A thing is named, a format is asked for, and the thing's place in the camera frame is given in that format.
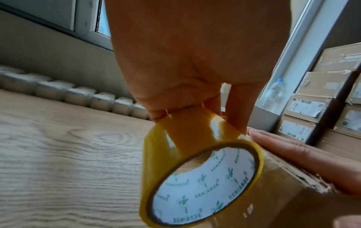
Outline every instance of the plastic bottle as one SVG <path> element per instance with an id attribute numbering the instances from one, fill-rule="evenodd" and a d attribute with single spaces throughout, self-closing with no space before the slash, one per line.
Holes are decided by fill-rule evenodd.
<path id="1" fill-rule="evenodd" d="M 278 96 L 282 92 L 284 83 L 283 79 L 278 79 L 266 92 L 262 99 L 260 108 L 270 111 L 273 105 L 279 101 Z"/>

